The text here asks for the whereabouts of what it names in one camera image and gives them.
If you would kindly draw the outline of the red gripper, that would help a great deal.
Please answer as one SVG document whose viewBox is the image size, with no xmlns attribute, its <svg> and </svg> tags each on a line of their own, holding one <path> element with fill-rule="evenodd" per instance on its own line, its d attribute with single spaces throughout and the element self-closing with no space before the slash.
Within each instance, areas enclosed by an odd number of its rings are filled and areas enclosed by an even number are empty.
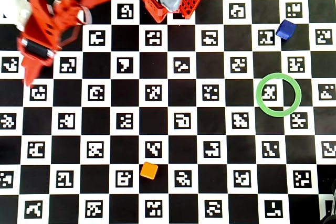
<svg viewBox="0 0 336 224">
<path fill-rule="evenodd" d="M 43 67 L 49 67 L 57 51 L 77 39 L 81 7 L 76 0 L 29 0 L 32 14 L 18 39 L 23 57 L 24 83 L 30 86 Z"/>
</svg>

